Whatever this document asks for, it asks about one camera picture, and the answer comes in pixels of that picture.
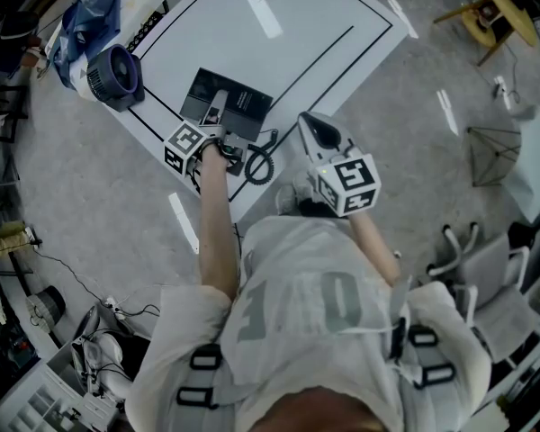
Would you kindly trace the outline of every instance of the floor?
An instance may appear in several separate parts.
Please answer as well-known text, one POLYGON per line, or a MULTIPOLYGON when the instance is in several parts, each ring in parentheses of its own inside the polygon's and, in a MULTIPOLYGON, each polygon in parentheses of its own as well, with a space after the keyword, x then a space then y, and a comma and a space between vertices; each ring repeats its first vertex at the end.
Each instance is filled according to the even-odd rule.
MULTIPOLYGON (((41 27, 71 1, 59 0, 41 27)), ((337 112, 339 119, 361 124, 356 140, 374 154, 383 190, 371 214, 402 253, 407 274, 424 274, 445 248, 445 223, 465 232, 470 221, 478 221, 490 235, 519 219, 501 189, 472 188, 464 129, 510 126, 492 86, 497 75, 512 85, 514 58, 504 49, 477 68, 482 51, 459 20, 432 24, 465 1, 398 0, 419 38, 407 38, 337 112), (441 89, 449 94, 459 137, 446 123, 437 98, 441 89)), ((540 104, 540 45, 530 49, 515 35, 508 46, 519 59, 516 88, 522 101, 540 104)), ((19 127, 14 151, 22 215, 43 239, 42 253, 66 262, 101 297, 120 301, 139 290, 123 305, 130 312, 159 304, 159 287, 152 284, 198 282, 196 256, 167 199, 178 192, 198 228, 199 205, 180 183, 99 103, 64 88, 53 71, 40 82, 32 75, 30 116, 19 127)), ((274 212, 278 187, 238 225, 242 234, 274 212)), ((95 298, 61 264, 32 252, 22 258, 36 271, 29 277, 34 291, 54 284, 64 295, 67 312, 55 332, 67 340, 95 298)), ((156 318, 133 321, 151 331, 156 318)))

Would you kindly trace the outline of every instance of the number print on shirt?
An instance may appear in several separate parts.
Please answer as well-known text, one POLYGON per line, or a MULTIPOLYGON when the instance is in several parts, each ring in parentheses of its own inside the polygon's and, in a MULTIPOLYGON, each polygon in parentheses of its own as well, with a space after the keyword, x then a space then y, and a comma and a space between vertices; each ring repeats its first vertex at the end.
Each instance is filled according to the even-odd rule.
MULTIPOLYGON (((356 279, 343 272, 328 272, 320 279, 322 300, 324 301, 324 323, 331 333, 338 333, 345 329, 355 328, 362 320, 362 305, 356 279)), ((247 306, 242 319, 247 324, 238 332, 238 342, 254 341, 266 337, 266 318, 264 314, 264 298, 266 282, 262 282, 247 292, 247 306)), ((287 310, 282 309, 279 315, 287 310)), ((284 331, 286 318, 279 318, 275 322, 276 332, 284 331)))
POLYGON ((332 333, 357 327, 362 319, 362 306, 356 279, 350 274, 324 274, 320 278, 326 312, 326 328, 332 333))
POLYGON ((242 319, 248 318, 248 324, 238 332, 239 341, 254 341, 266 337, 266 320, 264 318, 264 295, 266 282, 252 288, 246 295, 248 306, 242 314, 242 319))

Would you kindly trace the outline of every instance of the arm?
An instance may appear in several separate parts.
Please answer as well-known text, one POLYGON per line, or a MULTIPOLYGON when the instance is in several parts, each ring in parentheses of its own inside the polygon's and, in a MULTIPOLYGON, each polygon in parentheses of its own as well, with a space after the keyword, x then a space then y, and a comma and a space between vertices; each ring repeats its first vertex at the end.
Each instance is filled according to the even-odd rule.
POLYGON ((389 286, 394 286, 401 275, 398 259, 388 249, 378 228, 365 211, 350 214, 350 226, 355 242, 389 286))
POLYGON ((226 167, 216 146, 202 153, 202 220, 200 225, 200 274, 231 300, 238 289, 238 265, 230 218, 226 167))

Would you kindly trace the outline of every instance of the blue plastic bag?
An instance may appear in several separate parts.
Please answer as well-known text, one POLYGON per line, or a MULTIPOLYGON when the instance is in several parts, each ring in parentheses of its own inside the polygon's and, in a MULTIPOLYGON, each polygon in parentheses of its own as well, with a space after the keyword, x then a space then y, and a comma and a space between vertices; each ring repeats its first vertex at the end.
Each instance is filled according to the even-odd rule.
POLYGON ((83 53, 88 60, 120 32, 120 0, 77 0, 62 17, 62 28, 49 54, 65 87, 70 82, 70 64, 83 53))

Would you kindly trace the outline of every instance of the cable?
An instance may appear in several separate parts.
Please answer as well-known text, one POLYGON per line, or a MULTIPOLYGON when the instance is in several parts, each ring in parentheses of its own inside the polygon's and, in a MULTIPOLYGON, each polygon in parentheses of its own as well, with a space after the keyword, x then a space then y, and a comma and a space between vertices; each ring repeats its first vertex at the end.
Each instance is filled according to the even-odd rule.
POLYGON ((104 368, 103 370, 98 370, 98 373, 100 373, 101 371, 109 371, 111 373, 118 373, 120 376, 126 378, 128 381, 132 381, 132 379, 130 379, 126 374, 120 372, 120 371, 116 371, 116 370, 110 370, 108 368, 104 368))
POLYGON ((276 128, 272 128, 271 130, 263 131, 264 133, 272 132, 272 135, 270 136, 270 140, 263 146, 259 147, 254 144, 248 144, 248 150, 251 150, 254 152, 254 155, 251 156, 248 159, 248 162, 246 162, 246 166, 244 167, 244 177, 246 180, 251 183, 252 185, 264 185, 268 184, 270 181, 272 181, 272 177, 274 176, 274 161, 272 160, 272 157, 270 154, 268 154, 268 150, 270 150, 276 142, 278 142, 278 130, 276 128), (258 156, 261 156, 264 160, 263 163, 258 165, 254 171, 252 171, 252 166, 254 165, 254 162, 258 158, 258 156), (255 179, 254 173, 264 164, 268 164, 268 173, 265 177, 262 179, 255 179))
POLYGON ((86 285, 83 283, 83 282, 80 282, 80 279, 78 278, 78 276, 76 275, 76 272, 74 272, 74 270, 72 270, 72 267, 70 267, 68 264, 66 264, 64 261, 62 261, 61 259, 57 259, 55 257, 52 257, 52 256, 47 256, 47 255, 43 255, 42 253, 39 253, 38 251, 34 250, 34 253, 36 253, 38 256, 40 257, 46 257, 47 259, 51 259, 52 261, 56 261, 56 262, 59 262, 61 263, 66 269, 68 269, 72 275, 74 276, 74 278, 76 279, 76 281, 82 285, 82 287, 86 290, 87 293, 91 294, 92 296, 94 296, 106 309, 110 308, 111 306, 109 304, 106 304, 104 301, 102 301, 102 299, 100 299, 96 294, 94 294, 93 292, 91 292, 90 290, 88 290, 88 288, 86 287, 86 285))
POLYGON ((234 224, 234 230, 236 234, 236 238, 238 239, 238 252, 240 253, 240 257, 242 257, 242 239, 240 236, 240 231, 238 230, 238 224, 234 224))
POLYGON ((146 307, 144 307, 144 309, 142 309, 141 311, 139 312, 133 312, 133 313, 130 313, 130 312, 125 312, 124 310, 122 309, 118 309, 118 307, 116 308, 113 308, 113 306, 111 304, 107 304, 106 302, 104 302, 101 298, 99 298, 95 293, 91 292, 88 287, 83 283, 81 282, 79 279, 78 279, 78 275, 76 272, 74 272, 74 270, 72 269, 72 267, 70 267, 68 264, 66 264, 64 261, 62 261, 61 259, 57 259, 56 257, 52 257, 52 256, 48 256, 48 255, 43 255, 42 253, 39 253, 38 251, 34 250, 34 253, 36 253, 38 256, 40 257, 45 257, 47 259, 51 259, 52 261, 56 261, 56 262, 59 262, 61 263, 66 269, 68 269, 72 275, 74 276, 74 278, 76 279, 76 281, 82 285, 82 287, 86 290, 87 293, 91 294, 92 296, 94 296, 99 302, 100 304, 105 307, 106 309, 112 309, 114 313, 120 313, 121 315, 125 315, 126 317, 138 317, 139 315, 142 315, 143 313, 148 313, 150 315, 154 315, 155 317, 159 317, 159 313, 160 313, 160 309, 155 306, 154 304, 148 304, 146 307), (147 310, 148 307, 152 307, 154 309, 156 309, 158 311, 158 314, 154 313, 154 312, 150 312, 149 310, 147 310))
POLYGON ((102 365, 100 368, 96 369, 96 368, 92 368, 90 367, 93 371, 102 371, 104 368, 107 368, 108 366, 115 366, 116 368, 118 368, 119 370, 121 370, 122 368, 120 366, 118 366, 116 363, 114 362, 110 362, 109 364, 104 364, 102 365))
POLYGON ((53 23, 55 23, 58 19, 60 19, 64 14, 66 13, 67 9, 64 10, 64 13, 62 13, 60 16, 56 16, 53 21, 50 21, 48 24, 46 24, 44 27, 42 27, 37 33, 36 36, 40 35, 40 32, 43 32, 44 30, 48 29, 53 23))
POLYGON ((512 67, 512 91, 508 93, 508 96, 514 95, 514 101, 516 104, 520 104, 521 97, 520 93, 518 92, 518 79, 516 77, 516 67, 518 66, 518 56, 512 51, 512 48, 506 44, 506 48, 508 48, 508 51, 512 54, 514 57, 514 66, 512 67))
POLYGON ((118 308, 115 308, 114 312, 115 313, 120 313, 121 315, 125 315, 126 317, 138 317, 139 315, 142 315, 143 313, 149 313, 150 315, 154 315, 155 317, 160 316, 159 315, 160 309, 158 307, 156 307, 154 304, 148 304, 147 306, 144 307, 144 309, 142 309, 139 312, 129 313, 129 312, 125 312, 124 310, 118 309, 118 308), (153 307, 154 309, 156 309, 158 311, 158 314, 156 314, 154 312, 150 312, 149 310, 147 310, 148 307, 153 307))

